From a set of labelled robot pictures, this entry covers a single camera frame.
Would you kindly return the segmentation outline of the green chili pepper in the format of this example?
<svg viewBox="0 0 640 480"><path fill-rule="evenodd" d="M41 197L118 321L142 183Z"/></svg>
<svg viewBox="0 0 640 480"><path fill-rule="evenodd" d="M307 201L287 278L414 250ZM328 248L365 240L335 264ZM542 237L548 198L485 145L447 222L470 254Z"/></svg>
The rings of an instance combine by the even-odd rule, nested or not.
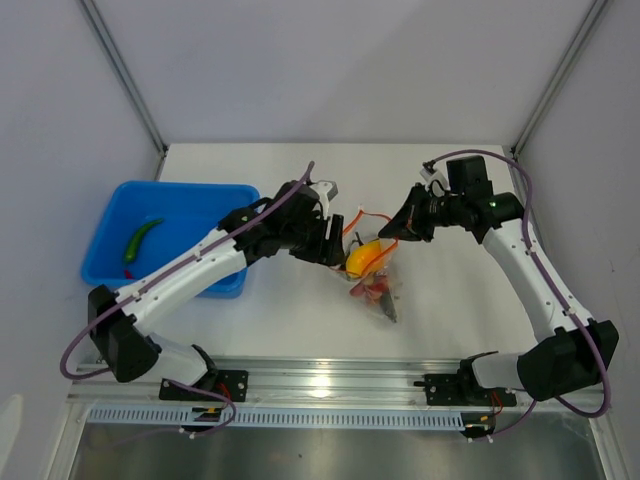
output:
<svg viewBox="0 0 640 480"><path fill-rule="evenodd" d="M123 262L128 265L133 263L139 253L141 248L141 244L146 237L146 235L156 226L161 225L164 222L162 218L151 220L142 226L140 226L131 236L124 254L123 254Z"/></svg>

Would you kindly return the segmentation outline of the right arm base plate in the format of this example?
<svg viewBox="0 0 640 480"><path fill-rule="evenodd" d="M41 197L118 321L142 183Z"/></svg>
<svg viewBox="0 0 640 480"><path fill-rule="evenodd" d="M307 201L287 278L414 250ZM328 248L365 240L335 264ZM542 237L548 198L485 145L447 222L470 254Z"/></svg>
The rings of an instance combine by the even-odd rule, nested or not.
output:
<svg viewBox="0 0 640 480"><path fill-rule="evenodd" d="M413 382L429 406L515 407L516 395L504 388L484 388L466 374L425 374Z"/></svg>

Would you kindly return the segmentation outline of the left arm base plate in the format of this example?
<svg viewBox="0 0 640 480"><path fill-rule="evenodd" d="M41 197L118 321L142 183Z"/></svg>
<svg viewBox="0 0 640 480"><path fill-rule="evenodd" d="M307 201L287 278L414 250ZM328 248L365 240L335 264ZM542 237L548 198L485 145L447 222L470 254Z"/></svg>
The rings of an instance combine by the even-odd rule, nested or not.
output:
<svg viewBox="0 0 640 480"><path fill-rule="evenodd" d="M217 375L206 374L190 390L163 379L159 389L159 399L163 401L213 401L210 393L223 396L233 402L244 402L249 386L249 372L246 370L219 370Z"/></svg>

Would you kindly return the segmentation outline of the grey toy fish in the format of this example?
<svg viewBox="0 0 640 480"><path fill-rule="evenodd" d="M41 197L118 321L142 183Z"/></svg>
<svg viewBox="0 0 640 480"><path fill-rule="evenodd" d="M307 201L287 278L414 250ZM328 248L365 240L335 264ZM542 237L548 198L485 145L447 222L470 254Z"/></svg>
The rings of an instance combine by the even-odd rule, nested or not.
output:
<svg viewBox="0 0 640 480"><path fill-rule="evenodd" d="M398 321L398 315L393 301L393 296L385 292L379 299L379 307L383 314L392 322Z"/></svg>

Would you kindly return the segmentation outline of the clear zip bag orange zipper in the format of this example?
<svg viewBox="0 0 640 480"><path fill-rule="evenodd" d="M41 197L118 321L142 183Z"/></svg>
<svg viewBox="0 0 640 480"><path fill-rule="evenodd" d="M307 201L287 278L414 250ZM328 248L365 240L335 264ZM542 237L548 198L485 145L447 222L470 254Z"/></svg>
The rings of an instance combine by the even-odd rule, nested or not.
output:
<svg viewBox="0 0 640 480"><path fill-rule="evenodd" d="M400 321L398 302L402 282L393 257L399 241L378 235L390 220L385 213L358 206L354 217L343 227L344 260L330 270L348 288L349 298L369 316L396 325Z"/></svg>

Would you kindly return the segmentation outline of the yellow mango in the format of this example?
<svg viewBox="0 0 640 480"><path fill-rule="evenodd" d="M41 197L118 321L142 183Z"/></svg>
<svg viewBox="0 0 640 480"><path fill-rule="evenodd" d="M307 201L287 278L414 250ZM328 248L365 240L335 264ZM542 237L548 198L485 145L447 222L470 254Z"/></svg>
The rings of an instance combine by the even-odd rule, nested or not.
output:
<svg viewBox="0 0 640 480"><path fill-rule="evenodd" d="M348 254L345 272L350 278L361 278L369 273L381 270L385 265L383 249L379 240L360 245Z"/></svg>

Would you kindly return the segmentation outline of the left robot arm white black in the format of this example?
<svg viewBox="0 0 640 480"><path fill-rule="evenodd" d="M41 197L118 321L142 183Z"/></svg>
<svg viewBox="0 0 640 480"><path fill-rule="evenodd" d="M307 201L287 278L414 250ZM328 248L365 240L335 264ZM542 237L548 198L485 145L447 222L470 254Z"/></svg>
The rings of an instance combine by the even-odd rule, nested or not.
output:
<svg viewBox="0 0 640 480"><path fill-rule="evenodd" d="M161 320L214 283L286 250L327 267L344 260L344 218L330 212L333 181L290 181L276 196L231 211L196 245L118 290L88 296L90 338L120 383L145 375L181 383L197 400L216 390L218 368L205 350L161 337Z"/></svg>

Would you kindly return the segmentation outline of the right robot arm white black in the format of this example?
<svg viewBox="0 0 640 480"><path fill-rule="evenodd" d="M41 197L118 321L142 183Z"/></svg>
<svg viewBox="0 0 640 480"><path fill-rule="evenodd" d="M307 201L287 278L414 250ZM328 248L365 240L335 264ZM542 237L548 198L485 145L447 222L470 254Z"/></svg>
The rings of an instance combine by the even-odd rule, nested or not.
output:
<svg viewBox="0 0 640 480"><path fill-rule="evenodd" d="M609 320L596 320L555 270L530 222L532 200L495 192L488 155L466 149L425 162L421 181L379 235L430 242L437 229L460 227L495 260L524 307L536 345L524 353L461 361L456 389L464 401L479 403L501 388L523 391L536 402L554 399L576 411L567 395L600 385L602 404L589 415L601 416L612 400L608 367L618 330Z"/></svg>

